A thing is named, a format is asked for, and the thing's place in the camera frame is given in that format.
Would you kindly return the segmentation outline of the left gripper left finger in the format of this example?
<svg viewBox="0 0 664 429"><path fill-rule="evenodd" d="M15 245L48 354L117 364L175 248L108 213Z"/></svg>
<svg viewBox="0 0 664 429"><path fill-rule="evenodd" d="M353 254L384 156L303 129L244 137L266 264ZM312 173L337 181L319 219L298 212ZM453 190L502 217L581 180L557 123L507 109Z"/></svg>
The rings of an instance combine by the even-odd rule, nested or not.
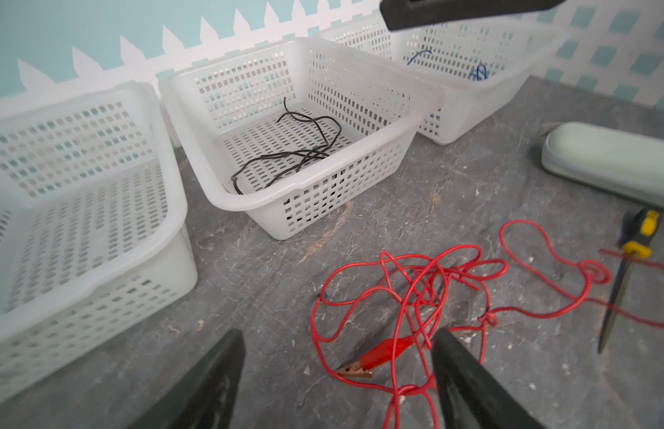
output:
<svg viewBox="0 0 664 429"><path fill-rule="evenodd" d="M132 428L228 428L246 359L246 343L230 329Z"/></svg>

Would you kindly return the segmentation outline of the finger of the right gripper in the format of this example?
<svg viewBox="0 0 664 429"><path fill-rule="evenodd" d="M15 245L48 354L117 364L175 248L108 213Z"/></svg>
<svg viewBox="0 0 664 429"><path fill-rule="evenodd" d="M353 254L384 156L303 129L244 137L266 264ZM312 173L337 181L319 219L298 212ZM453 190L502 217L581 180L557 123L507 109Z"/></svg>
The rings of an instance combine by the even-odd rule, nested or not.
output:
<svg viewBox="0 0 664 429"><path fill-rule="evenodd" d="M550 10L564 0L382 0L380 13L391 31L450 21Z"/></svg>

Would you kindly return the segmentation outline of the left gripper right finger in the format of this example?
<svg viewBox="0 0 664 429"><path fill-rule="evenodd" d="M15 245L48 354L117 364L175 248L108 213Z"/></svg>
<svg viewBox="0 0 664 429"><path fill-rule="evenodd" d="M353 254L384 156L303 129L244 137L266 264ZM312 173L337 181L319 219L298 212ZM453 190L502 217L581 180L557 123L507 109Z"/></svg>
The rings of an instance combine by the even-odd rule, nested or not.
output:
<svg viewBox="0 0 664 429"><path fill-rule="evenodd" d="M431 357L448 428L544 429L447 328L436 332Z"/></svg>

